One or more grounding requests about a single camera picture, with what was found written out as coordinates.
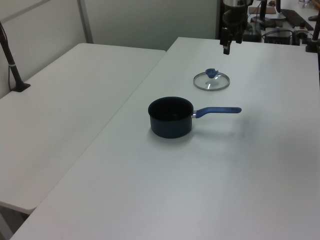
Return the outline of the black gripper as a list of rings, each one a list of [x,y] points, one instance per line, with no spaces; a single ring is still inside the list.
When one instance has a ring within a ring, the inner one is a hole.
[[[223,47],[225,55],[230,54],[230,34],[235,34],[235,42],[241,44],[243,41],[243,30],[247,26],[247,7],[240,6],[224,6],[224,14],[222,20],[226,28],[221,29],[220,45]]]

